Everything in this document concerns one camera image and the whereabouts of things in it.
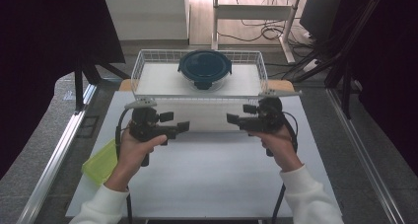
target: wire basket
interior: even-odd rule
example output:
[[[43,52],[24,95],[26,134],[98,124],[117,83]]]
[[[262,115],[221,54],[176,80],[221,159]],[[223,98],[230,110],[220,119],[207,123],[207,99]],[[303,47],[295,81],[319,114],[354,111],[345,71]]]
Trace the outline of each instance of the wire basket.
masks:
[[[195,90],[177,72],[182,57],[192,50],[143,49],[131,77],[135,99],[141,98],[255,98],[268,90],[267,73],[259,51],[219,50],[232,61],[232,75],[214,91]]]

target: metal rail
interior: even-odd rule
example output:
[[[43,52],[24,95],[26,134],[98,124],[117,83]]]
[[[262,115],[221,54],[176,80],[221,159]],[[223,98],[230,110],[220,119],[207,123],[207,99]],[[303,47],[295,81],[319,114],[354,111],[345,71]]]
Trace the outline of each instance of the metal rail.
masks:
[[[55,147],[54,152],[49,159],[48,164],[43,170],[39,181],[36,184],[34,191],[31,194],[22,214],[17,223],[34,223],[40,209],[42,208],[43,202],[51,188],[56,175],[59,172],[59,168],[70,148],[70,144],[73,141],[77,129],[86,114],[86,110],[89,103],[96,91],[96,86],[89,85],[84,93],[84,107],[78,114],[73,114],[70,121],[67,124],[58,144]]]
[[[363,144],[362,139],[360,138],[357,130],[352,123],[351,119],[347,119],[343,110],[339,106],[341,104],[337,92],[335,89],[327,89],[326,93],[330,98],[331,102],[334,105],[334,108],[340,118],[345,131],[353,144],[354,150],[356,151],[360,162],[368,176],[373,189],[375,190],[376,194],[378,195],[378,199],[382,204],[383,210],[387,215],[390,223],[398,224],[398,223],[405,223],[403,218],[399,212],[397,204],[390,193],[389,188],[384,183],[381,175],[379,174],[375,164],[373,163],[365,145]]]

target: hand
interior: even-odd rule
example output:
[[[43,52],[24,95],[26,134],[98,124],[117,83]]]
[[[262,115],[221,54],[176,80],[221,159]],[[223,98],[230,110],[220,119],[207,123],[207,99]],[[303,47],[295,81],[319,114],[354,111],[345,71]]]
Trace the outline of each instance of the hand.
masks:
[[[274,160],[283,172],[295,171],[303,166],[293,148],[292,136],[286,126],[282,126],[274,134],[254,131],[248,133],[261,138],[262,146],[273,153]]]
[[[153,152],[155,146],[166,140],[166,135],[160,135],[147,142],[139,142],[130,135],[129,128],[126,128],[121,136],[117,165],[104,185],[115,191],[126,191],[129,181],[141,167],[145,155]]]

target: wooden block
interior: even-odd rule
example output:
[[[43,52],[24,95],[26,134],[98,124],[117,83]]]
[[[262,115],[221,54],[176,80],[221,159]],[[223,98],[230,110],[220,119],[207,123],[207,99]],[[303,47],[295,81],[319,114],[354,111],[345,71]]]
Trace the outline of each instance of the wooden block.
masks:
[[[295,91],[293,84],[287,80],[268,80],[268,87],[274,90]],[[130,79],[122,81],[119,91],[131,91]]]

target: person's right hand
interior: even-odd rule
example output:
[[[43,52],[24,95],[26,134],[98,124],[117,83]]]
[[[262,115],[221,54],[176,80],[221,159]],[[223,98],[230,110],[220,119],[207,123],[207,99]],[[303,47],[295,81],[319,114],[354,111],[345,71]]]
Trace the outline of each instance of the person's right hand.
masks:
[[[273,153],[274,160],[283,172],[295,171],[303,166],[292,146],[292,136],[286,126],[282,126],[274,134],[254,131],[248,133],[261,138],[262,146]]]

